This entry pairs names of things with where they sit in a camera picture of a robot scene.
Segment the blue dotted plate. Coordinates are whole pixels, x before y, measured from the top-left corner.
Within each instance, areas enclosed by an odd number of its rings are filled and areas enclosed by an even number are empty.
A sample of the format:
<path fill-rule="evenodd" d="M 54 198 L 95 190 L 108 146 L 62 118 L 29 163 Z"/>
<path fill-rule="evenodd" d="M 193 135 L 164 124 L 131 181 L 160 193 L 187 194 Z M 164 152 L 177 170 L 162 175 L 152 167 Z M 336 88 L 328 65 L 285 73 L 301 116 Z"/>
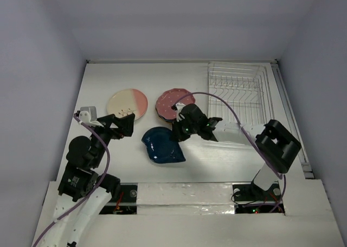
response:
<path fill-rule="evenodd" d="M 164 122 L 166 122 L 166 123 L 171 124 L 171 123 L 173 122 L 173 119 L 166 119 L 166 118 L 164 118 L 163 116 L 161 116 L 158 112 L 157 112 L 157 116 L 158 116 L 162 121 L 164 121 Z"/>

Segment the pink plate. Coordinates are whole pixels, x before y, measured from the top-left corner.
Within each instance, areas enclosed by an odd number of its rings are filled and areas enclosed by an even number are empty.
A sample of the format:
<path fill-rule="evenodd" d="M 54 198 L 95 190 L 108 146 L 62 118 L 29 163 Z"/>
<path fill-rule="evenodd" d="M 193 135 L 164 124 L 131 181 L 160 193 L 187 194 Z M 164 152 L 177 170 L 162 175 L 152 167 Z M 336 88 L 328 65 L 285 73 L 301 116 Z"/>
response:
<path fill-rule="evenodd" d="M 148 99 L 140 90 L 129 88 L 116 92 L 109 99 L 106 110 L 118 118 L 135 115 L 135 120 L 140 119 L 147 111 Z"/>

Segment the dark blue heart plate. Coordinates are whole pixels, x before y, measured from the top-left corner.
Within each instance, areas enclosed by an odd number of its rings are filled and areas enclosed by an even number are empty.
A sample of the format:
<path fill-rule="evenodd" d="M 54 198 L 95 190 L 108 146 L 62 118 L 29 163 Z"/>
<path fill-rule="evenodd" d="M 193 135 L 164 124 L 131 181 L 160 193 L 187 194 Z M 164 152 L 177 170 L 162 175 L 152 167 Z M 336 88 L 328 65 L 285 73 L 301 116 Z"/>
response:
<path fill-rule="evenodd" d="M 150 160 L 156 164 L 174 164 L 186 161 L 178 142 L 172 141 L 172 131 L 166 127 L 154 127 L 142 137 Z"/>

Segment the maroon dotted plate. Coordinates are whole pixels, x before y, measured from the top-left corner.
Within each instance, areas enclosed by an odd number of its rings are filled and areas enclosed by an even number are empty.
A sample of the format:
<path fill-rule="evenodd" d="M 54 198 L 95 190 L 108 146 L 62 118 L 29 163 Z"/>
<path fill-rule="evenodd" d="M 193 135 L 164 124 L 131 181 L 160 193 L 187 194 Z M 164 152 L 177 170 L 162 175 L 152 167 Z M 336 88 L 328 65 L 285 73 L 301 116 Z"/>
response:
<path fill-rule="evenodd" d="M 176 112 L 171 108 L 178 99 L 190 92 L 184 88 L 173 88 L 165 91 L 156 101 L 156 111 L 160 118 L 171 122 L 176 118 Z"/>

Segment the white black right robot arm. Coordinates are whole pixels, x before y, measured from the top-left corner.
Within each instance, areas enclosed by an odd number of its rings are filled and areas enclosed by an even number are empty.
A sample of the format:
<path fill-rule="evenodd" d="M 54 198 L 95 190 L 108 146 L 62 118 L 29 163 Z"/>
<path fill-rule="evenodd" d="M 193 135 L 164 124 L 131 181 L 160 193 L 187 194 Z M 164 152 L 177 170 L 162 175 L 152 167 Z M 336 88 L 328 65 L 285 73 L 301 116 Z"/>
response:
<path fill-rule="evenodd" d="M 265 164 L 250 185 L 250 195 L 262 199 L 277 179 L 283 179 L 301 150 L 301 143 L 278 120 L 266 124 L 246 125 L 222 118 L 208 118 L 194 104 L 172 106 L 176 118 L 172 122 L 172 140 L 188 140 L 193 134 L 204 140 L 233 142 L 252 146 Z"/>

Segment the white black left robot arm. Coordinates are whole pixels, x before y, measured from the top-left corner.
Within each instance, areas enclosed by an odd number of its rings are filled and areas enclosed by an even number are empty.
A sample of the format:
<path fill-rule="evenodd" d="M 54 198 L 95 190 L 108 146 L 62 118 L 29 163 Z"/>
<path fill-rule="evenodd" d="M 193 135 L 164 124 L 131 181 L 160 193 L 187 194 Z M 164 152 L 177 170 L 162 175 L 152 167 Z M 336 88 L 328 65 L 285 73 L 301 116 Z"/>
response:
<path fill-rule="evenodd" d="M 120 179 L 107 173 L 111 163 L 108 144 L 131 137 L 135 117 L 131 113 L 99 118 L 95 107 L 82 107 L 74 113 L 74 120 L 91 135 L 70 142 L 52 221 L 34 246 L 81 246 L 100 211 L 121 196 Z"/>

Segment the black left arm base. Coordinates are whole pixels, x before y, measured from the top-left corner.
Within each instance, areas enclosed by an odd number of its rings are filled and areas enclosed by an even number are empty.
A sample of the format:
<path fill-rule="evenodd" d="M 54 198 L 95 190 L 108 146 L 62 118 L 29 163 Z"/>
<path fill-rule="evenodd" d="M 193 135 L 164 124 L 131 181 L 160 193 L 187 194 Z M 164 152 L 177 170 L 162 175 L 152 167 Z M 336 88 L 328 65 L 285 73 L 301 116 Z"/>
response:
<path fill-rule="evenodd" d="M 121 184 L 120 193 L 100 211 L 100 215 L 136 215 L 138 184 Z"/>

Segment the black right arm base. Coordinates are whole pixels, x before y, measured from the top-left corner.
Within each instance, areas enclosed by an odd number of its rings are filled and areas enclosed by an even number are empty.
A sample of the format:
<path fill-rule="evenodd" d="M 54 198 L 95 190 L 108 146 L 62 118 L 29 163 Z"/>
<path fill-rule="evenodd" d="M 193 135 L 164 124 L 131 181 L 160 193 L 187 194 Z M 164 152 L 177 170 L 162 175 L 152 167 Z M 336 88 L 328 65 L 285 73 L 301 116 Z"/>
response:
<path fill-rule="evenodd" d="M 233 184 L 232 201 L 236 204 L 253 204 L 267 200 L 277 201 L 281 197 L 281 189 L 278 183 L 263 190 L 253 184 Z"/>

